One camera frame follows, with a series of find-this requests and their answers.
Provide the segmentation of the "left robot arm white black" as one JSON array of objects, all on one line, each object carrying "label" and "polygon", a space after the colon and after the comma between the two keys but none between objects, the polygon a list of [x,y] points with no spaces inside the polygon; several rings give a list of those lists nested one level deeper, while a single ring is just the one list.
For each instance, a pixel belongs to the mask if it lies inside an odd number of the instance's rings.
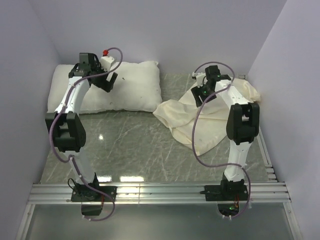
[{"label": "left robot arm white black", "polygon": [[72,192],[84,201],[96,201],[104,194],[83,150],[87,135],[79,113],[91,86],[107,93],[113,89],[118,77],[115,70],[119,67],[115,62],[108,49],[101,58],[81,52],[79,62],[68,73],[67,89],[60,104],[45,115],[51,149],[60,162],[72,166],[75,173]]}]

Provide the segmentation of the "cream pillowcase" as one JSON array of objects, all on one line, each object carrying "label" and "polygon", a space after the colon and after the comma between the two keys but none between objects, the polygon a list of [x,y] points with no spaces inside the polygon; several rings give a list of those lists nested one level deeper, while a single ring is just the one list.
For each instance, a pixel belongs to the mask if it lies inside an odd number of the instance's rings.
[{"label": "cream pillowcase", "polygon": [[[250,102],[261,101],[261,94],[246,80],[236,78],[235,88]],[[192,129],[198,108],[191,89],[179,100],[161,103],[153,115],[167,127],[173,138],[188,148],[192,148]],[[218,96],[207,102],[196,122],[194,142],[195,151],[201,156],[218,145],[227,135],[226,125],[229,108]]]}]

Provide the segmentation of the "white pillow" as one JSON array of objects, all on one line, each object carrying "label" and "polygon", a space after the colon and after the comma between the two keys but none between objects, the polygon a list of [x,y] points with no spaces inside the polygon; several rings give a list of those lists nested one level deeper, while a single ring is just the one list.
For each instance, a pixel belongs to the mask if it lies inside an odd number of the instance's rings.
[{"label": "white pillow", "polygon": [[122,62],[115,72],[118,76],[109,93],[91,85],[81,104],[81,114],[110,110],[154,112],[162,103],[158,62]]}]

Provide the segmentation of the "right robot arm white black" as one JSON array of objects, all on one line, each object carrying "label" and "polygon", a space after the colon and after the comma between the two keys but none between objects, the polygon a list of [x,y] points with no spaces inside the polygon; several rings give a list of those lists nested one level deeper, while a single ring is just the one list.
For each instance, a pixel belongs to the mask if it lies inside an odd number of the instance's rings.
[{"label": "right robot arm white black", "polygon": [[210,62],[204,73],[194,71],[196,86],[191,88],[196,106],[221,97],[229,109],[226,135],[230,141],[228,162],[220,185],[207,185],[203,194],[207,201],[244,201],[249,199],[244,167],[249,149],[259,133],[260,107],[250,102],[233,85],[234,77],[221,74],[218,62]]}]

